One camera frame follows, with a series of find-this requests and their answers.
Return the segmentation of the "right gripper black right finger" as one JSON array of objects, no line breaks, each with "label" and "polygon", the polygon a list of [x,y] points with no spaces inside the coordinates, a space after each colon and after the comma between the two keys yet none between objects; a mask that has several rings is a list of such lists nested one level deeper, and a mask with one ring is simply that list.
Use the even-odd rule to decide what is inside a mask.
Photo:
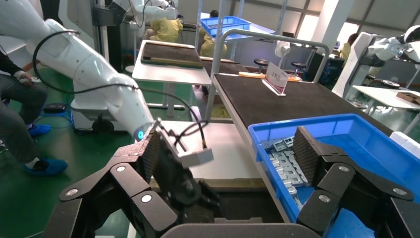
[{"label": "right gripper black right finger", "polygon": [[304,126],[297,127],[292,150],[314,187],[298,224],[325,238],[346,209],[377,238],[419,237],[420,206],[409,189],[363,169],[340,147],[318,141]]}]

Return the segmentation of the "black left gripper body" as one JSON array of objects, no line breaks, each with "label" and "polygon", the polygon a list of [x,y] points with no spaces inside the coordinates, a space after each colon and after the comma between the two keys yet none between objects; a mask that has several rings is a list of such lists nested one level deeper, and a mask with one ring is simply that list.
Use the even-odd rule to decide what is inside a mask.
[{"label": "black left gripper body", "polygon": [[200,185],[194,180],[191,171],[178,162],[165,144],[160,146],[158,163],[154,178],[161,191],[170,194],[177,206],[190,207],[202,197]]}]

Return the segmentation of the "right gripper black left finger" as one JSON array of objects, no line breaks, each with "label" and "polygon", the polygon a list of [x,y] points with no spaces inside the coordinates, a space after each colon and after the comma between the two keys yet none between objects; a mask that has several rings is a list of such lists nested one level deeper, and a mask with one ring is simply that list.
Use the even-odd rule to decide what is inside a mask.
[{"label": "right gripper black left finger", "polygon": [[159,151],[154,128],[140,142],[118,148],[102,169],[61,192],[43,237],[93,238],[117,210],[143,237],[161,237],[176,225],[177,215],[149,185],[147,163],[156,162]]}]

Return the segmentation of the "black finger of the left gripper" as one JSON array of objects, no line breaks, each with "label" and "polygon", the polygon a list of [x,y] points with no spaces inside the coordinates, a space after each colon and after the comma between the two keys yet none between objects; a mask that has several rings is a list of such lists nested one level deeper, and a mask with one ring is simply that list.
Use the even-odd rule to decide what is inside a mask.
[{"label": "black finger of the left gripper", "polygon": [[219,194],[205,182],[198,182],[198,185],[201,189],[201,196],[198,200],[198,204],[212,210],[215,215],[224,215]]}]

